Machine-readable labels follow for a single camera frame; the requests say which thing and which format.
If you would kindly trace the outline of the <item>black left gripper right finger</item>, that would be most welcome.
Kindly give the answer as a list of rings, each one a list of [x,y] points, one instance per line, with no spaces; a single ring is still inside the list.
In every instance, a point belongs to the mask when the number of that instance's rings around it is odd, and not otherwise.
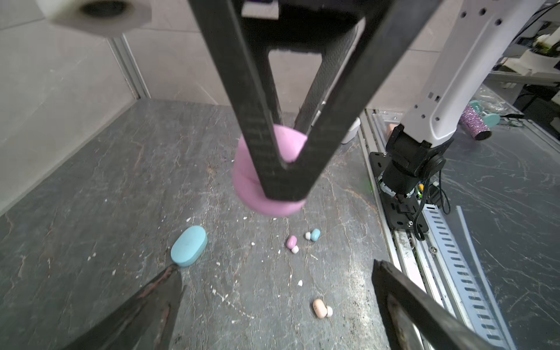
[[[375,260],[372,282],[391,349],[493,349],[392,263]]]

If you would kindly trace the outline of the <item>teal earbud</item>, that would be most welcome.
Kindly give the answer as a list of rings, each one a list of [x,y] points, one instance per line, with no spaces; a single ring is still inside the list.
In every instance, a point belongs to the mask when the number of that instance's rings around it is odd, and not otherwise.
[[[305,239],[308,241],[313,241],[313,242],[317,242],[319,240],[319,238],[321,237],[321,230],[319,229],[313,229],[310,232],[305,233]]]

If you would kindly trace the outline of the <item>teal earbud charging case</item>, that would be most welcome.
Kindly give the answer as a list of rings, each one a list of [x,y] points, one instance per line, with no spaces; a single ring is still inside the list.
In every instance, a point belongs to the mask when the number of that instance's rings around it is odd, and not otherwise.
[[[185,230],[175,241],[171,249],[172,261],[180,267],[194,264],[207,247],[207,232],[195,225]]]

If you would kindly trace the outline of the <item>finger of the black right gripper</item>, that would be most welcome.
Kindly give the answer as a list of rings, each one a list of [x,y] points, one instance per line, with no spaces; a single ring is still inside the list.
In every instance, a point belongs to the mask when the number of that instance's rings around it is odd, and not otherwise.
[[[259,71],[239,1],[191,1],[267,197],[287,197],[287,164],[281,159]]]
[[[286,162],[289,195],[267,198],[301,201],[308,196],[353,119],[383,85],[439,7],[439,1],[388,1],[381,14],[366,17],[360,39],[306,143],[293,162]]]

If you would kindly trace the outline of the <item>pink earbud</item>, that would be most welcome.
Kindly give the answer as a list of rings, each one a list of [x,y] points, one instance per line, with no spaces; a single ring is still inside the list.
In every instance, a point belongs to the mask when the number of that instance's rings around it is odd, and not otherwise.
[[[299,252],[297,240],[296,236],[290,236],[286,241],[286,248],[293,254],[297,254]]]

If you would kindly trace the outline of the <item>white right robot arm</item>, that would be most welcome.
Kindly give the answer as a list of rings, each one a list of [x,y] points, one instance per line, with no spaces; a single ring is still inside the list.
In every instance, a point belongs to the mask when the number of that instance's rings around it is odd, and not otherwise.
[[[362,108],[396,66],[438,1],[280,1],[276,19],[247,18],[242,1],[191,1],[190,7],[248,147],[250,182],[273,201],[305,199]],[[539,1],[464,1],[416,105],[403,120],[409,141],[440,149],[459,115]],[[268,55],[313,52],[322,65],[296,120],[306,141],[283,157],[274,128],[280,107]]]

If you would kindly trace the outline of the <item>peach earbud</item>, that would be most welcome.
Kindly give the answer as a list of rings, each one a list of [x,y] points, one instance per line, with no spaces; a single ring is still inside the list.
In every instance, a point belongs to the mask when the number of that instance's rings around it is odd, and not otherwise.
[[[325,304],[321,299],[316,299],[312,303],[312,308],[318,319],[330,318],[333,315],[331,306]]]

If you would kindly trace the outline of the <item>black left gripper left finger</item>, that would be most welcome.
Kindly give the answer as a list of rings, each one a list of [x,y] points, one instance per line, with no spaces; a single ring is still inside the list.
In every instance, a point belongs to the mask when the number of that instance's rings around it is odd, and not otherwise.
[[[66,349],[169,349],[182,300],[180,268],[169,265]]]

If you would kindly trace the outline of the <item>glitter purple tumbler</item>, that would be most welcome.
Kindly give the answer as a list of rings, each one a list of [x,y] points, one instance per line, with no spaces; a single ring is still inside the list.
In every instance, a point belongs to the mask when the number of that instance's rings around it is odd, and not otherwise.
[[[501,117],[493,112],[486,112],[481,102],[471,101],[464,109],[459,124],[476,141],[491,137],[491,129],[500,123]]]

